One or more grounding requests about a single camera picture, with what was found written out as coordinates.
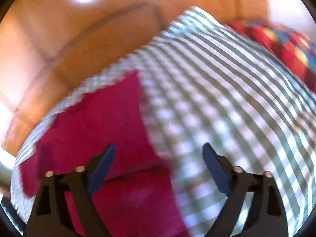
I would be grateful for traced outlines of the crimson red cloth garment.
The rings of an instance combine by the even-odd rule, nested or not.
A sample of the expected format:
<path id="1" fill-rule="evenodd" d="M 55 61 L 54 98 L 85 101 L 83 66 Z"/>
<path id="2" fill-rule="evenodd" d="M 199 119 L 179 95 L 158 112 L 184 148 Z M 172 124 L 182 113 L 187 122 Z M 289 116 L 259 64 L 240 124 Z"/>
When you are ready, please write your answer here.
<path id="1" fill-rule="evenodd" d="M 147 138 L 141 100 L 138 74 L 132 71 L 58 114 L 36 142 L 34 154 L 19 166 L 26 196 L 36 195 L 46 172 L 72 172 L 113 144 L 114 163 L 92 195 L 109 232 L 113 236 L 188 236 L 169 168 Z"/>

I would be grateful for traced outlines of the red plaid blanket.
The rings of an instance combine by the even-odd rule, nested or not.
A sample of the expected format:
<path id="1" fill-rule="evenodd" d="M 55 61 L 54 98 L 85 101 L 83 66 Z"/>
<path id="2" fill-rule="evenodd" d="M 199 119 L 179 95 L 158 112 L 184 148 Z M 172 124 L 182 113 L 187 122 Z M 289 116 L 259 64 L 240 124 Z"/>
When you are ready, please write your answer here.
<path id="1" fill-rule="evenodd" d="M 315 43 L 305 34 L 264 20 L 229 22 L 240 35 L 264 46 L 306 86 L 315 91 Z"/>

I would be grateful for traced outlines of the wooden panelled headboard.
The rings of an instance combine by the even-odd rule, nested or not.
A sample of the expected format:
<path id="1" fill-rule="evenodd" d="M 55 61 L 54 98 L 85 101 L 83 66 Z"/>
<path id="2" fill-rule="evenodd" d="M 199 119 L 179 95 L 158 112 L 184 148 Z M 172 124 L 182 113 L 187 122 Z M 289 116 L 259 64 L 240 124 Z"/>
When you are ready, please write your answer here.
<path id="1" fill-rule="evenodd" d="M 222 23 L 268 16 L 268 0 L 2 1 L 1 147 L 12 155 L 72 89 L 186 9 L 200 7 Z"/>

